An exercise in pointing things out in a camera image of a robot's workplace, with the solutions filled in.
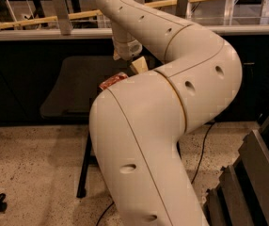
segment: robot arm segment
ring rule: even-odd
[[[207,225],[175,145],[233,100],[240,59],[198,24],[134,0],[96,2],[123,38],[126,31],[165,63],[106,89],[90,112],[94,152],[121,218],[127,226]]]
[[[134,0],[137,3],[144,3],[144,0]],[[142,44],[139,43],[131,34],[129,34],[118,23],[111,21],[113,31],[113,43],[119,57],[124,60],[130,60],[138,56],[142,51]]]

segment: terrazzo floor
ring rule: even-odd
[[[202,141],[210,125],[180,139],[182,162],[190,178],[198,165]],[[204,157],[193,184],[200,204],[207,188],[216,187],[222,166],[232,164],[256,122],[220,122],[206,139]],[[96,225],[112,202],[97,165],[90,165],[87,196],[76,198],[87,125],[0,127],[0,193],[8,209],[0,226]],[[99,226],[123,225],[113,205]]]

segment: screw hole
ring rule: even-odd
[[[219,78],[223,79],[225,77],[225,74],[223,73],[223,70],[221,69],[220,66],[216,66],[215,70],[216,70]]]
[[[186,81],[185,83],[186,88],[188,89],[188,92],[193,96],[195,95],[195,88],[192,85],[192,83],[190,81]]]
[[[165,35],[168,35],[169,33],[171,33],[171,31],[172,31],[172,28],[170,27],[170,28],[166,31]]]
[[[131,52],[135,53],[136,51],[138,51],[140,49],[140,45],[136,44],[134,47],[131,48]]]
[[[147,215],[143,217],[143,221],[145,222],[154,222],[157,219],[156,215]]]
[[[127,164],[122,167],[120,167],[119,172],[123,174],[132,173],[136,170],[136,164]]]

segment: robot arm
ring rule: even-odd
[[[207,225],[176,143],[233,100],[240,59],[198,24],[134,0],[96,2],[165,64],[111,86],[91,108],[94,152],[120,216],[127,226]]]
[[[143,4],[144,0],[134,0]],[[113,43],[115,51],[124,60],[130,60],[142,52],[142,44],[138,42],[123,26],[111,20],[113,31]]]

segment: black cable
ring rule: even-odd
[[[197,170],[196,170],[196,172],[195,172],[195,175],[194,175],[194,177],[193,177],[193,179],[192,179],[192,181],[191,181],[191,184],[194,183],[194,181],[195,181],[195,179],[196,179],[196,177],[197,177],[197,175],[198,175],[199,167],[200,167],[200,164],[201,164],[201,161],[202,161],[202,158],[203,158],[203,154],[204,154],[204,147],[205,147],[206,138],[207,138],[207,136],[208,136],[208,134],[209,134],[209,132],[210,132],[210,130],[211,130],[211,128],[212,128],[213,126],[214,126],[214,123],[211,124],[211,126],[208,128],[208,131],[206,132],[206,135],[205,135],[204,138],[203,138],[202,149],[201,149],[201,155],[200,155],[200,159],[199,159],[199,162],[198,162],[198,167],[197,167]]]
[[[101,214],[101,216],[99,217],[99,219],[98,219],[98,221],[97,221],[97,223],[96,223],[96,226],[99,225],[101,219],[103,218],[103,216],[106,214],[106,212],[108,211],[108,209],[110,209],[110,207],[111,207],[112,205],[114,205],[114,202],[112,202],[112,203],[111,203],[111,204],[104,210],[104,212],[103,212],[103,213]]]

